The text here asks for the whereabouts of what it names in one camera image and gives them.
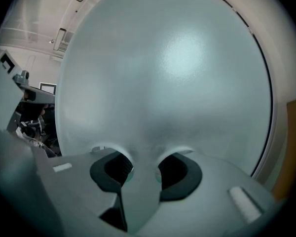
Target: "ceiling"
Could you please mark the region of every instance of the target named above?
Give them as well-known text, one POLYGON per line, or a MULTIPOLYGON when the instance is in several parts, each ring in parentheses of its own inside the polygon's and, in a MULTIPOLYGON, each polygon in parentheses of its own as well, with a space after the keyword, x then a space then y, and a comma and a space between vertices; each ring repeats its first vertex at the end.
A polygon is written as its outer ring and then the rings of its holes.
POLYGON ((100 0, 16 0, 1 30, 0 45, 30 49, 63 57, 53 50, 60 28, 67 30, 63 40, 69 43, 74 32, 100 0))

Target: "white plastic panel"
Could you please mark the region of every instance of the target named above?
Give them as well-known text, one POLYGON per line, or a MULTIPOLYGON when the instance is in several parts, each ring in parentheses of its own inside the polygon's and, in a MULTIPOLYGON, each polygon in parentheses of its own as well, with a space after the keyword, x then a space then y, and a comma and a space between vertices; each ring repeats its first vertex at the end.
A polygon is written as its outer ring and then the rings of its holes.
POLYGON ((191 148, 247 174, 269 117, 262 56, 221 0, 103 0, 70 43, 56 96, 64 155, 191 148))

